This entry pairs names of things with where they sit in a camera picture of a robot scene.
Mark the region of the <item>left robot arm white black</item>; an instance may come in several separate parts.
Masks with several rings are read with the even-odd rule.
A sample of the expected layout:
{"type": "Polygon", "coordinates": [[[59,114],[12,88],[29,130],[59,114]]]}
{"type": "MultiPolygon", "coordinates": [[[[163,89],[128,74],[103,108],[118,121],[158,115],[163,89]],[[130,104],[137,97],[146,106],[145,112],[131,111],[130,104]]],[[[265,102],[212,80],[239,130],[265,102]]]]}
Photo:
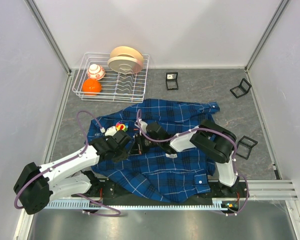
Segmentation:
{"type": "Polygon", "coordinates": [[[27,164],[13,187],[15,208],[33,215],[54,200],[72,195],[96,196],[102,184],[87,168],[108,160],[125,160],[130,141],[131,137],[120,130],[114,135],[86,141],[83,148],[59,160],[42,165],[27,164]]]}

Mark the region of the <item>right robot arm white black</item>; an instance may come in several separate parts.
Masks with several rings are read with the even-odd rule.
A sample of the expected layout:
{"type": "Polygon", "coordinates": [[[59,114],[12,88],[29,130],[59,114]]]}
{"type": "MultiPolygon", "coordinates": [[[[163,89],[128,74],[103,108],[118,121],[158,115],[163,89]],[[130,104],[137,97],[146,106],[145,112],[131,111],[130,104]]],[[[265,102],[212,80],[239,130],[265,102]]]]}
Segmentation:
{"type": "Polygon", "coordinates": [[[196,148],[216,163],[220,193],[230,197],[237,192],[240,178],[234,170],[237,145],[236,136],[232,132],[208,119],[174,135],[168,134],[156,121],[146,123],[138,118],[136,126],[139,133],[134,136],[133,148],[140,155],[154,147],[160,147],[169,156],[196,148]]]}

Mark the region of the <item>blue plaid shirt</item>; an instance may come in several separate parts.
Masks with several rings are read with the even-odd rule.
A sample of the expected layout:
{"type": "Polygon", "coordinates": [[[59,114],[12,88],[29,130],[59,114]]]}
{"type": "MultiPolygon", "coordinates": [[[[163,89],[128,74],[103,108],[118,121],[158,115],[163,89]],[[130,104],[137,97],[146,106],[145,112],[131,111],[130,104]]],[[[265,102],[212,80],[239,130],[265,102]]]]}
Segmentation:
{"type": "MultiPolygon", "coordinates": [[[[127,134],[132,137],[136,133],[138,110],[141,110],[144,122],[158,122],[168,134],[174,135],[198,126],[205,119],[213,121],[213,114],[219,112],[220,107],[217,102],[195,103],[149,98],[118,112],[92,119],[87,139],[92,141],[102,136],[101,127],[107,129],[117,122],[128,125],[127,134]]],[[[216,167],[214,161],[197,148],[179,152],[177,158],[168,158],[160,147],[155,147],[145,154],[130,155],[120,162],[106,160],[92,166],[92,170],[127,190],[136,190],[147,182],[160,193],[173,194],[191,186],[198,186],[202,191],[203,185],[208,183],[208,176],[215,173],[216,167]]]]}

